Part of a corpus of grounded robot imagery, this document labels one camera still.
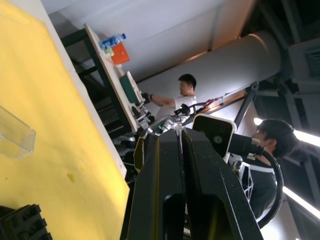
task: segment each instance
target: white cylindrical duct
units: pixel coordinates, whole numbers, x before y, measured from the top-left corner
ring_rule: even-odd
[[[192,74],[198,103],[236,91],[279,72],[281,57],[274,38],[261,31],[235,40],[138,84],[143,93],[164,97],[180,95],[178,78]],[[154,104],[147,108],[153,114]]]

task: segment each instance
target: black cable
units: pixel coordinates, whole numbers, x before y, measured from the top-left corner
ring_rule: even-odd
[[[274,216],[277,214],[278,210],[281,207],[282,201],[284,199],[284,178],[282,176],[282,172],[280,169],[280,165],[277,163],[277,161],[266,151],[262,153],[262,156],[264,156],[271,164],[274,175],[276,179],[276,196],[274,199],[274,203],[268,213],[258,222],[258,225],[260,229],[262,229],[265,225],[267,225],[271,219],[274,218]]]

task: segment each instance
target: man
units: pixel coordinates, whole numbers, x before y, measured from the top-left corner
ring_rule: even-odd
[[[180,94],[181,96],[172,98],[165,96],[155,96],[153,94],[148,95],[151,102],[160,107],[156,114],[156,119],[173,115],[175,110],[179,109],[182,104],[191,106],[196,104],[195,88],[197,81],[191,74],[184,74],[179,77],[180,81]]]
[[[294,129],[285,121],[266,119],[259,126],[257,132],[252,136],[260,140],[259,145],[271,154],[276,160],[289,156],[299,145],[294,135]],[[236,156],[229,158],[229,164],[239,160]],[[244,158],[243,161],[249,166],[245,169],[242,181],[244,192],[252,191],[249,203],[256,219],[268,209],[275,200],[277,185],[274,170],[264,156],[257,156],[256,160]],[[251,182],[248,182],[248,173],[251,173]]]

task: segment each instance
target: yellow cloth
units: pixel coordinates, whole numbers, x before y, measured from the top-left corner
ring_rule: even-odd
[[[0,153],[0,205],[39,204],[54,240],[119,240],[129,188],[45,25],[0,1],[0,105],[36,131]]]

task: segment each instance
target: ceiling light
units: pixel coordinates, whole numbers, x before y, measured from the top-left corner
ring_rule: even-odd
[[[260,125],[263,122],[262,119],[257,117],[255,117],[253,121],[255,125]],[[320,147],[320,137],[297,130],[294,130],[293,133],[300,141]]]
[[[314,216],[316,216],[318,219],[320,219],[320,211],[307,203],[305,200],[303,200],[301,197],[299,197],[297,194],[295,194],[293,191],[288,189],[287,187],[283,187],[283,192],[288,195],[290,198],[295,200],[298,204],[300,204],[302,207],[307,209],[310,213],[312,213]]]

